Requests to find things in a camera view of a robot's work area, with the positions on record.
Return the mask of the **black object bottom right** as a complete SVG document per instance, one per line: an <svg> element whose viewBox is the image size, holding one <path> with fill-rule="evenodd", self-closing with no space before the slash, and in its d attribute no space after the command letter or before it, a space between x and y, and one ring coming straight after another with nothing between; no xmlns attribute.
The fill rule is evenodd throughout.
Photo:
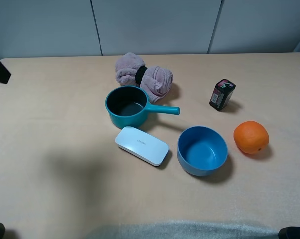
<svg viewBox="0 0 300 239"><path fill-rule="evenodd" d="M279 239L300 239L300 227L285 227L279 230Z"/></svg>

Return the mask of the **black gum container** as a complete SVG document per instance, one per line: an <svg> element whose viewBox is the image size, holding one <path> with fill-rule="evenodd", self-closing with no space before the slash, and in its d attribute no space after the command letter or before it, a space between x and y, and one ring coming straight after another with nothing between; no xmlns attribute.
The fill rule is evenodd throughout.
<svg viewBox="0 0 300 239"><path fill-rule="evenodd" d="M221 111L228 104L236 85L228 79L219 81L213 90L209 104Z"/></svg>

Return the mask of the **orange fruit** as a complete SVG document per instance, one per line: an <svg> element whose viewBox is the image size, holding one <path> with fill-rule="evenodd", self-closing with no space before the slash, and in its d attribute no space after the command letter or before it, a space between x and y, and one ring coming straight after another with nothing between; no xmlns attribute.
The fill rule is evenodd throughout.
<svg viewBox="0 0 300 239"><path fill-rule="evenodd" d="M257 154L269 144L266 129L255 121L240 124L233 133L236 146L245 154Z"/></svg>

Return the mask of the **grey cloth at table edge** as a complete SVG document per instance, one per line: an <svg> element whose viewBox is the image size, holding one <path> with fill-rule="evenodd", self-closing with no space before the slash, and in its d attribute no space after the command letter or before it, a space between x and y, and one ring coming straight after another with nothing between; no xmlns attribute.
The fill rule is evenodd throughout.
<svg viewBox="0 0 300 239"><path fill-rule="evenodd" d="M100 226L87 239L277 239L278 231L236 223L169 221Z"/></svg>

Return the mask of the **pink rolled towel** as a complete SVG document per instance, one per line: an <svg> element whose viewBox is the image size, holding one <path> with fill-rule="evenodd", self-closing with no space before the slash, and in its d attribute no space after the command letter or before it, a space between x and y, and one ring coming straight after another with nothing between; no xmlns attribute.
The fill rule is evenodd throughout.
<svg viewBox="0 0 300 239"><path fill-rule="evenodd" d="M151 103L165 97L171 89L173 74L159 66L147 67L143 59L126 53L115 63L116 81L124 85L134 85L143 89Z"/></svg>

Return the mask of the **white rounded plastic case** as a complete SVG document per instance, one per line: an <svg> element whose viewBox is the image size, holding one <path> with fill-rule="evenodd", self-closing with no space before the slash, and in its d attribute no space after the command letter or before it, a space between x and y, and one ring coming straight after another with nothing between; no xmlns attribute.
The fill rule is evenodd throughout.
<svg viewBox="0 0 300 239"><path fill-rule="evenodd" d="M166 143L130 126L121 130L115 143L119 148L156 167L162 164L169 152Z"/></svg>

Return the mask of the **blue plastic bowl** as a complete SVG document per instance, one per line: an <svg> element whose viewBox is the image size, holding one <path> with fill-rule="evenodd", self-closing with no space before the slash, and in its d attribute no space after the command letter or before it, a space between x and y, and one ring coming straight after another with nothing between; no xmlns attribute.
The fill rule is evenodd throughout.
<svg viewBox="0 0 300 239"><path fill-rule="evenodd" d="M205 126L184 130L177 141L177 159L182 169L196 177L205 177L221 168L228 158L224 138Z"/></svg>

